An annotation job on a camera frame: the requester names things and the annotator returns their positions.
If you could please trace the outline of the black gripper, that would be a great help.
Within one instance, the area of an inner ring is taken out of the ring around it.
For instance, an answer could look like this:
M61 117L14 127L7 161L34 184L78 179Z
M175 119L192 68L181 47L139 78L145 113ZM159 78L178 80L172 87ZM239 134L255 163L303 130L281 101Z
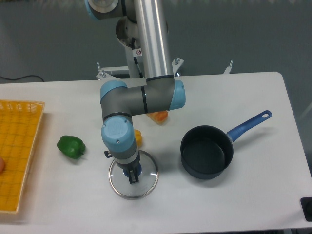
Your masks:
M126 176L129 179L130 184L134 184L139 182L138 179L138 168L139 168L139 162L140 162L140 157L137 157L134 161L129 162L129 163L119 163L115 159L116 164L118 167L122 168L123 170L126 170Z

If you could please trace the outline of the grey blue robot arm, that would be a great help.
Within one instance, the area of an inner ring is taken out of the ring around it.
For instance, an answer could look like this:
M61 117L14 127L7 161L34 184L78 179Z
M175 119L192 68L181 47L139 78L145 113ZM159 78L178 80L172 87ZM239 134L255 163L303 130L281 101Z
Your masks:
M184 85L175 80L169 56L168 28L160 0L87 0L88 13L98 20L120 17L137 26L146 84L129 88L112 80L100 90L103 126L101 136L117 165L137 183L140 153L132 117L182 108L186 102Z

